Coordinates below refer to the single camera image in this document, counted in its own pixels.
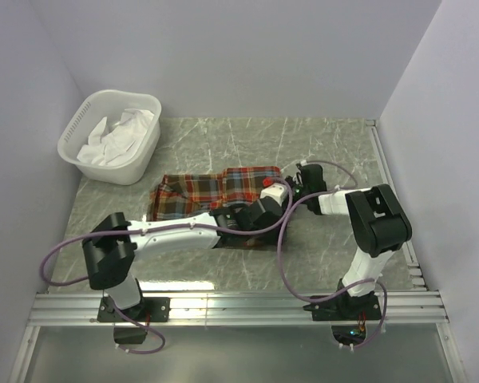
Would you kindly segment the red brown plaid shirt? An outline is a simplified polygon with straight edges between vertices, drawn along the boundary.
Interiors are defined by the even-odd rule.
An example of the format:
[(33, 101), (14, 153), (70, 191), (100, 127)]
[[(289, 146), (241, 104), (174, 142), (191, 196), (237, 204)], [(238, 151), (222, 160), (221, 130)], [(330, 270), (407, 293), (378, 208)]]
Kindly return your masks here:
[(234, 203), (260, 199), (265, 178), (280, 178), (276, 166), (226, 168), (207, 175), (165, 175), (151, 192), (149, 221), (183, 219)]

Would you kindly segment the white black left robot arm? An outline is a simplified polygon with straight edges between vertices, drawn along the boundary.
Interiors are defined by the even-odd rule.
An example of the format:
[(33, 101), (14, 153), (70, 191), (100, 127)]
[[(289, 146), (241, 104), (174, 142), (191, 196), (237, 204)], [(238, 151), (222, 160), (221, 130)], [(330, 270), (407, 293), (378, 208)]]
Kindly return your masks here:
[(274, 224), (286, 207), (286, 198), (262, 196), (250, 205), (166, 221), (128, 221), (122, 212), (113, 213), (95, 227), (94, 238), (81, 242), (89, 286), (104, 291), (125, 320), (135, 321), (145, 302), (131, 271), (134, 262), (171, 251), (272, 246), (279, 235)]

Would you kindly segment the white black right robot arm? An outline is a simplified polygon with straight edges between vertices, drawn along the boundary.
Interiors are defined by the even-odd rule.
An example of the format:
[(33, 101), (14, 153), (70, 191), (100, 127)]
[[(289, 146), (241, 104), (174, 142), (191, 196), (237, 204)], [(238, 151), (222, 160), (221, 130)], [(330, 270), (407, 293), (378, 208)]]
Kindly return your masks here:
[(313, 296), (303, 307), (315, 322), (382, 320), (386, 308), (374, 290), (386, 263), (412, 237), (412, 227), (388, 184), (336, 187), (324, 180), (322, 161), (302, 161), (291, 182), (295, 203), (315, 215), (349, 218), (357, 249), (331, 296)]

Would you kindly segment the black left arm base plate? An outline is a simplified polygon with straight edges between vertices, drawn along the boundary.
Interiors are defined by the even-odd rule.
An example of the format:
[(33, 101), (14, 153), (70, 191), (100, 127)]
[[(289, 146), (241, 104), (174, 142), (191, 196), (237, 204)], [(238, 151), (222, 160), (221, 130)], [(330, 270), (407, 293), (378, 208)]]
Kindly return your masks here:
[[(123, 315), (136, 322), (167, 322), (169, 311), (170, 298), (168, 297), (143, 297), (139, 304), (128, 309), (120, 309)], [(101, 299), (97, 312), (97, 322), (125, 322), (125, 319), (115, 309), (111, 297)]]

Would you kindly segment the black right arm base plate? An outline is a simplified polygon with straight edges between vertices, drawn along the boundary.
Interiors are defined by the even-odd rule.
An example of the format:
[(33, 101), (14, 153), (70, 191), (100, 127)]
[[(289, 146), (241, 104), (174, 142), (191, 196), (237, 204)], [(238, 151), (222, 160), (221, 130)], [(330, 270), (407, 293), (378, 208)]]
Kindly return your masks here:
[(310, 312), (314, 322), (340, 322), (357, 320), (379, 320), (382, 318), (381, 305), (374, 293), (362, 297), (341, 294), (326, 302), (309, 303), (303, 307)]

